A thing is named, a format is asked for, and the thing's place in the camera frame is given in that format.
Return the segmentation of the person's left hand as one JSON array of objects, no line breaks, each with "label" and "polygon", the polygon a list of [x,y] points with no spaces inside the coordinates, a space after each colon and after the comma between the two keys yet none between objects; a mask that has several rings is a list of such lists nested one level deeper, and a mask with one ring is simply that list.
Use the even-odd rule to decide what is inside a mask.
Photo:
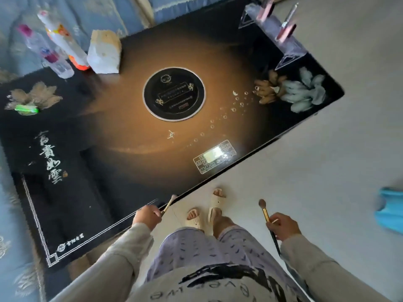
[{"label": "person's left hand", "polygon": [[144,224],[151,232],[156,228],[158,224],[150,224],[149,222],[149,215],[150,215],[149,206],[155,206],[155,205],[148,204],[136,211],[136,214],[132,222],[132,227],[134,227],[137,224]]}]

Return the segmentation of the person's right hand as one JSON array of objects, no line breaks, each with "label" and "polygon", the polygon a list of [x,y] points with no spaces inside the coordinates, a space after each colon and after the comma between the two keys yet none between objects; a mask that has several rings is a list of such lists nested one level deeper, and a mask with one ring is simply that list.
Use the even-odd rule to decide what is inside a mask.
[{"label": "person's right hand", "polygon": [[295,235],[302,235],[298,223],[290,216],[279,212],[273,215],[279,216],[281,224],[266,223],[266,227],[274,232],[277,240],[284,242]]}]

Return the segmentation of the gold black makeup brush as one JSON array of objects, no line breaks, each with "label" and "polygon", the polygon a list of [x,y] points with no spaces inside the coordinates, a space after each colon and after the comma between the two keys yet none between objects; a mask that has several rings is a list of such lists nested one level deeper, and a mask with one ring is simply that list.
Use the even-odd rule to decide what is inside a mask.
[{"label": "gold black makeup brush", "polygon": [[[261,210],[263,211],[263,214],[264,214],[264,218],[265,218],[266,223],[271,223],[270,218],[269,218],[269,215],[268,215],[268,211],[267,211],[267,209],[266,209],[266,202],[265,202],[265,200],[264,200],[264,199],[259,199],[258,205],[259,205],[259,207],[261,208]],[[277,240],[277,238],[276,238],[276,235],[275,235],[274,232],[271,231],[271,230],[269,230],[269,232],[270,232],[270,235],[271,235],[272,240],[273,240],[273,242],[274,242],[274,245],[275,245],[275,248],[276,248],[276,250],[277,250],[277,253],[278,253],[279,257],[281,257],[280,247],[279,247],[279,244],[278,244],[278,240]]]}]

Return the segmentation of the small pale makeup brush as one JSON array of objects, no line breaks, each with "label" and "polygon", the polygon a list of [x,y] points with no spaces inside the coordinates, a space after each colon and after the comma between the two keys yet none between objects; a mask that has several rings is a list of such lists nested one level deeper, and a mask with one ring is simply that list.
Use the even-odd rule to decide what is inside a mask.
[{"label": "small pale makeup brush", "polygon": [[174,202],[174,200],[177,198],[177,195],[172,195],[171,199],[169,200],[169,202],[166,204],[166,206],[163,208],[163,210],[161,211],[161,217],[164,216],[164,214],[167,212],[168,208],[170,207],[170,205]]}]

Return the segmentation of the person's right forearm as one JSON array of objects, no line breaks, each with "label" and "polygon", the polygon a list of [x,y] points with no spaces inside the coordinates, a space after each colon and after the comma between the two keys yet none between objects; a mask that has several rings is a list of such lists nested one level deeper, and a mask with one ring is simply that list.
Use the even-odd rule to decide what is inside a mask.
[{"label": "person's right forearm", "polygon": [[392,302],[301,234],[283,241],[280,251],[316,302]]}]

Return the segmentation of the person's left forearm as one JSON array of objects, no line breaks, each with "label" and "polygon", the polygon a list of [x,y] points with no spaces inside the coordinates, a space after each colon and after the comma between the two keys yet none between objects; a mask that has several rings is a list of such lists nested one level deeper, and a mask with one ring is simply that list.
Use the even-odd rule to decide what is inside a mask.
[{"label": "person's left forearm", "polygon": [[125,302],[153,243],[147,225],[134,224],[50,302]]}]

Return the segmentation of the purple patterned trousers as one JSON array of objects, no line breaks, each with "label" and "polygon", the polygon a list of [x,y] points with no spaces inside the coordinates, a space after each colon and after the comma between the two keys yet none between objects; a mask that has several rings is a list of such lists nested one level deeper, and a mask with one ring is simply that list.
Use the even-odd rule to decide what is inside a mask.
[{"label": "purple patterned trousers", "polygon": [[178,268],[222,263],[256,267],[283,281],[289,279],[274,257],[246,229],[230,226],[219,238],[192,227],[179,228],[168,235],[160,245],[145,282]]}]

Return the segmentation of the touch control panel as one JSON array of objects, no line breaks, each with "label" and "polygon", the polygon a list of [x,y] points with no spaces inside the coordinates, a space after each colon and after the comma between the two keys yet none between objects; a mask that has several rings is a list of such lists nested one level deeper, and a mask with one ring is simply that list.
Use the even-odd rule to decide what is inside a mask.
[{"label": "touch control panel", "polygon": [[217,166],[231,161],[237,155],[236,150],[225,140],[193,159],[195,166],[201,174],[206,174]]}]

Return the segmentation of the white printed shirt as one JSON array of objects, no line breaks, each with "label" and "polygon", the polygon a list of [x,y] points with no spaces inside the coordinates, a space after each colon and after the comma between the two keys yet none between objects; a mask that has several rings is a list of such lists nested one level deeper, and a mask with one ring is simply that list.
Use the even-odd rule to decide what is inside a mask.
[{"label": "white printed shirt", "polygon": [[174,269],[139,288],[125,302],[311,302],[289,277],[259,267],[210,264]]}]

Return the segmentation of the light blue plastic stool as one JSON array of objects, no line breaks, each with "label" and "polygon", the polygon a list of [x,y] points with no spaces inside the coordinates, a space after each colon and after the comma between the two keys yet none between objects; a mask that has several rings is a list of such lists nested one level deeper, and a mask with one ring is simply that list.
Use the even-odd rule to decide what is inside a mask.
[{"label": "light blue plastic stool", "polygon": [[403,190],[383,187],[379,190],[382,207],[374,213],[377,223],[403,235]]}]

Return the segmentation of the white tissue pack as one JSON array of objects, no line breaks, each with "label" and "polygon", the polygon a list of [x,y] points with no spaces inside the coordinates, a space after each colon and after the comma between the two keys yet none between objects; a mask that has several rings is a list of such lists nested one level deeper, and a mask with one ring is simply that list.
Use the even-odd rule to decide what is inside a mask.
[{"label": "white tissue pack", "polygon": [[119,74],[122,45],[111,30],[93,30],[87,61],[96,74]]}]

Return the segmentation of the clear acrylic makeup organizer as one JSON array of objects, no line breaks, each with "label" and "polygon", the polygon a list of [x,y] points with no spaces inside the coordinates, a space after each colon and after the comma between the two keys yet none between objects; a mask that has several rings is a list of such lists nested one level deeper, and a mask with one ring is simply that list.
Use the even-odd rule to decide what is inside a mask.
[{"label": "clear acrylic makeup organizer", "polygon": [[293,32],[290,36],[285,40],[284,43],[276,42],[275,38],[280,31],[280,27],[283,22],[281,22],[274,14],[271,14],[263,23],[256,20],[260,5],[250,3],[245,6],[243,14],[241,16],[239,22],[239,29],[244,28],[248,25],[257,25],[261,31],[266,35],[266,37],[271,40],[271,42],[278,48],[283,57],[275,67],[275,70],[282,69],[285,66],[290,65],[291,63],[301,59],[305,55],[307,55],[308,51],[305,47],[293,36],[293,32],[296,29],[293,29]]}]

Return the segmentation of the clear bottle with pink cap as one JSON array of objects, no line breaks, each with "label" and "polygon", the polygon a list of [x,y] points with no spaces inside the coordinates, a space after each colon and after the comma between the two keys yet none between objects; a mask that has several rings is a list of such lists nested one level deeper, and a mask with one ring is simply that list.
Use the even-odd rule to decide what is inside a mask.
[{"label": "clear bottle with pink cap", "polygon": [[62,58],[40,33],[32,30],[28,25],[18,26],[27,47],[38,55],[60,78],[68,79],[74,75],[74,70],[67,60]]}]

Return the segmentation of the white orange spray bottle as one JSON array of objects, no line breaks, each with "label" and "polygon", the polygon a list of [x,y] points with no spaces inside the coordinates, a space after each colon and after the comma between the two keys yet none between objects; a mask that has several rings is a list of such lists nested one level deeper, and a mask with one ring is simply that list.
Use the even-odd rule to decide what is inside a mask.
[{"label": "white orange spray bottle", "polygon": [[71,63],[78,70],[88,70],[90,65],[87,61],[87,54],[73,39],[63,24],[43,9],[38,12],[38,18],[43,23],[48,37],[67,54]]}]

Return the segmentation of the pink lipstick tube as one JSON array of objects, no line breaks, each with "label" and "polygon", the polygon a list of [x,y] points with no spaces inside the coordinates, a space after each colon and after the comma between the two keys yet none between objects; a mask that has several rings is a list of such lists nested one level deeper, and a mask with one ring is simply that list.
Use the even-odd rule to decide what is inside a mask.
[{"label": "pink lipstick tube", "polygon": [[256,20],[263,23],[272,12],[275,0],[261,0],[261,5]]}]

